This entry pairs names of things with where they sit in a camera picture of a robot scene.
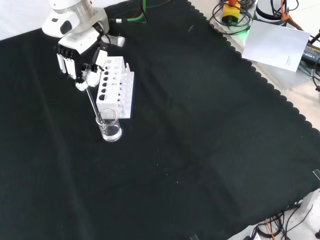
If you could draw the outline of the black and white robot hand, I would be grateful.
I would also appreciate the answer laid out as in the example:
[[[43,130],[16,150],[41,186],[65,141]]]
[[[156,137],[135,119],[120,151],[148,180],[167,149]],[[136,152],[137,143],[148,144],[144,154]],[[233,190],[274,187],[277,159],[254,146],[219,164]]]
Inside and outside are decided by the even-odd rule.
[[[96,87],[101,79],[104,65],[107,61],[107,47],[102,38],[105,36],[103,27],[96,23],[81,33],[68,33],[55,47],[60,72],[67,78],[75,81],[80,91]],[[80,63],[82,55],[87,53],[95,44],[99,44],[92,63]]]

